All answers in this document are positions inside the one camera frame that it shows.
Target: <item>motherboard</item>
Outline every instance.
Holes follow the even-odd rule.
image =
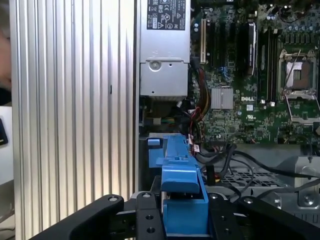
[[[320,5],[217,2],[191,19],[191,57],[199,58],[210,89],[203,137],[318,144]],[[190,85],[197,101],[195,76]]]

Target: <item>dell logo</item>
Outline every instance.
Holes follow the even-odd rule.
[[[241,97],[242,102],[254,102],[254,98],[252,96],[242,96]]]

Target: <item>cpu socket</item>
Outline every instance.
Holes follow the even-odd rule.
[[[285,100],[292,122],[310,125],[320,122],[319,117],[304,119],[293,116],[289,101],[303,99],[316,101],[318,111],[320,106],[317,99],[317,56],[314,50],[307,53],[299,49],[289,53],[286,49],[281,51],[278,68],[278,89],[281,99]]]

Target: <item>blue plastic bracket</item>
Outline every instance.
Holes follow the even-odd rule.
[[[196,159],[180,134],[148,139],[149,167],[162,168],[161,191],[194,195],[163,201],[167,235],[208,234],[209,200]]]

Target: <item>warning label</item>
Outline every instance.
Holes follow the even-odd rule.
[[[186,0],[148,0],[148,30],[185,30]]]

